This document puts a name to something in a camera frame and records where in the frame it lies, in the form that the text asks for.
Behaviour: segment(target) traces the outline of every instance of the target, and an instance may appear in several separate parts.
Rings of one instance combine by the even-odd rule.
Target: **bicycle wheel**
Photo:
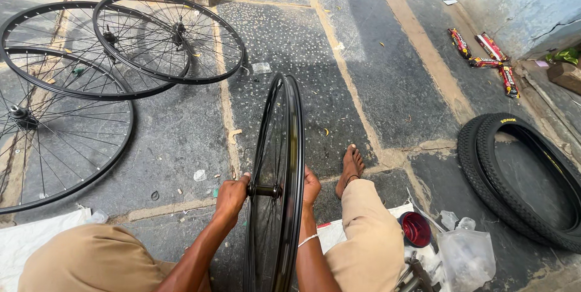
[[[0,80],[0,214],[81,190],[111,168],[127,146],[134,125],[131,101],[57,95],[10,69],[0,72]]]
[[[189,0],[102,0],[93,26],[116,59],[156,79],[213,83],[242,64],[244,45],[236,31]]]
[[[99,43],[92,27],[92,13],[96,2],[67,1],[36,6],[12,16],[6,21],[2,32],[0,57],[25,80],[51,92],[69,97],[89,100],[131,100],[161,93],[175,84],[158,80],[135,71],[118,62]],[[129,16],[130,9],[117,8]],[[63,58],[73,61],[78,58],[82,66],[45,67],[47,73],[31,73],[34,65],[26,59],[23,48],[44,51],[45,64],[62,62]],[[101,74],[93,76],[85,72],[88,65],[98,68]],[[123,82],[124,90],[113,81]],[[88,86],[104,87],[102,91]]]
[[[303,203],[304,135],[292,76],[272,81],[249,185],[246,292],[286,292],[291,285]]]

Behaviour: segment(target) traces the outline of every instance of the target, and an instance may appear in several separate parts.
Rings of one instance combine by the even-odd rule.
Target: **red bowl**
[[[413,211],[403,213],[399,219],[404,233],[404,243],[415,248],[423,248],[432,240],[432,230],[426,219]]]

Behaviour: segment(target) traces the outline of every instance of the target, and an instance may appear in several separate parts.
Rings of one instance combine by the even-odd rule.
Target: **cracked wall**
[[[478,30],[512,58],[537,58],[581,41],[577,0],[459,0]]]

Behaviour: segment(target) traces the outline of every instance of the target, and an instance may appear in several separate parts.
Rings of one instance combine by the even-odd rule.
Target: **red package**
[[[500,48],[494,43],[494,40],[492,40],[492,38],[490,38],[486,32],[483,32],[478,36],[474,36],[474,38],[476,41],[478,41],[482,48],[484,48],[484,51],[490,55],[491,58],[494,58],[497,61],[508,60],[508,56],[506,56],[506,54],[500,50]]]
[[[471,58],[472,53],[470,52],[470,48],[462,38],[460,32],[458,32],[458,30],[456,30],[455,28],[449,28],[448,31],[450,32],[450,35],[452,36],[452,41],[454,42],[456,48],[458,48],[460,55],[462,55],[462,57],[466,59]]]
[[[472,57],[468,60],[468,63],[470,64],[470,66],[478,67],[480,69],[493,69],[503,65],[501,61],[497,61],[492,58],[481,58],[481,57]]]
[[[507,96],[512,98],[520,98],[517,85],[512,79],[512,68],[510,66],[500,66],[498,68],[498,73],[500,73],[500,76],[503,78],[504,88],[506,89]]]

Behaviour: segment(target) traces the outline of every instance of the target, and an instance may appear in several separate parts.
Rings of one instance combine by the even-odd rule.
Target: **hand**
[[[238,221],[238,213],[246,200],[246,187],[251,180],[251,174],[246,172],[239,180],[227,180],[218,190],[216,212],[212,221],[220,221],[227,228],[232,229]]]
[[[304,166],[304,190],[303,190],[303,207],[313,208],[313,204],[321,191],[321,183],[319,179],[313,173],[313,171],[307,166]]]

